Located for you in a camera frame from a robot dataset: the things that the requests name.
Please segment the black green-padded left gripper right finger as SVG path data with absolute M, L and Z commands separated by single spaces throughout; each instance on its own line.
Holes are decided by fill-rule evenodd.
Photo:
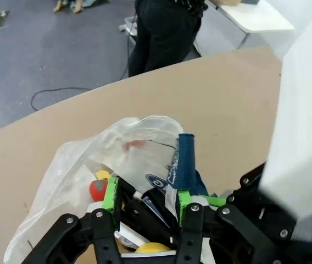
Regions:
M 240 210 L 212 210 L 176 193 L 180 237 L 175 263 L 279 263 L 280 248 Z

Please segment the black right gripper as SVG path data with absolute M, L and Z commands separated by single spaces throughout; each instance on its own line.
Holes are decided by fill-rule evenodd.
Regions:
M 198 196 L 198 203 L 209 206 L 212 210 L 223 207 L 223 212 L 230 212 L 230 206 L 244 214 L 267 237 L 273 240 L 289 241 L 294 231 L 296 220 L 282 207 L 274 203 L 258 190 L 265 162 L 252 169 L 240 180 L 240 188 L 229 192 L 227 198 Z

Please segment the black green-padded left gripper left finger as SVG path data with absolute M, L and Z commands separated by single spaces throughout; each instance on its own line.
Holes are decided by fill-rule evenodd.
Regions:
M 120 192 L 119 178 L 111 178 L 101 206 L 82 218 L 61 215 L 23 263 L 75 263 L 90 245 L 98 263 L 122 263 L 114 235 L 120 223 Z

